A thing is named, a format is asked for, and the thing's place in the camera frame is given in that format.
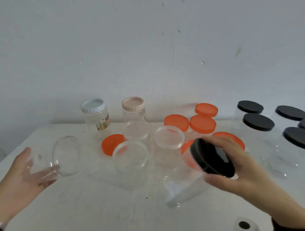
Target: jar with beige lid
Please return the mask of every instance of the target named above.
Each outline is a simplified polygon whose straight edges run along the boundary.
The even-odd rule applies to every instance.
[[[129,97],[122,101],[124,122],[146,120],[145,101],[141,97]]]

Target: wall stain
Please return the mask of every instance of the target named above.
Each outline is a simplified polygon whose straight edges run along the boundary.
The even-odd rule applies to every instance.
[[[242,51],[242,47],[238,47],[234,57],[237,57],[241,51]]]

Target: hand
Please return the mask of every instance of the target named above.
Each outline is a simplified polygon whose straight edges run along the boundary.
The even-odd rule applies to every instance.
[[[237,180],[207,174],[205,181],[221,190],[241,196],[258,209],[268,213],[281,226],[305,228],[305,210],[273,182],[268,173],[241,147],[228,137],[203,137],[206,142],[222,148],[232,161]]]
[[[15,158],[8,173],[0,182],[0,222],[4,224],[56,181],[47,180],[49,176],[54,178],[53,168],[30,175],[31,162],[26,162],[30,154],[31,149],[25,148]]]

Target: beige lid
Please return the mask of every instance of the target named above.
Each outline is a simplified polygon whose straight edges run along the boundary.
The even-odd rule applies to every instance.
[[[129,97],[123,100],[122,108],[129,112],[140,111],[145,107],[145,101],[141,97]]]

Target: left hand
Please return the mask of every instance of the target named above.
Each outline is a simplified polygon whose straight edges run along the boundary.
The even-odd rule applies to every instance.
[[[6,176],[0,182],[0,222],[7,224],[14,216],[28,206],[44,189],[56,180],[46,181],[43,177],[52,175],[53,168],[30,175],[31,154],[25,148],[14,160]]]

